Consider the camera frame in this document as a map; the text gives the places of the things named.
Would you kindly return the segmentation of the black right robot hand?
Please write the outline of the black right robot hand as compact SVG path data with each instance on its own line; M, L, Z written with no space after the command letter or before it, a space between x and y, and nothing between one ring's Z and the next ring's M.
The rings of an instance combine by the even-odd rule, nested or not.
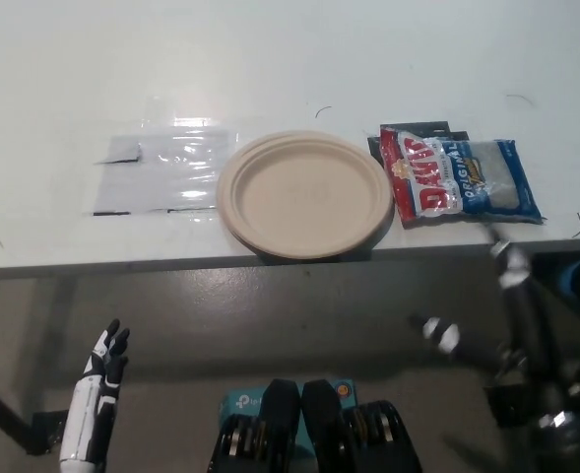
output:
M495 227L486 225L489 254L504 303L510 340L496 343L439 316L414 313L416 333L450 360L499 378L513 370L524 377L529 408L537 417L580 416L560 351L527 254Z

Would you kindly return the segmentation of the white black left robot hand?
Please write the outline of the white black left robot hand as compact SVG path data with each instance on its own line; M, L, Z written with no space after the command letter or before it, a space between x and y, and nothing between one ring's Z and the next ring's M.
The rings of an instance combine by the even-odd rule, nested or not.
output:
M117 415L128 358L130 330L113 319L101 332L70 403L59 469L66 473L103 472Z

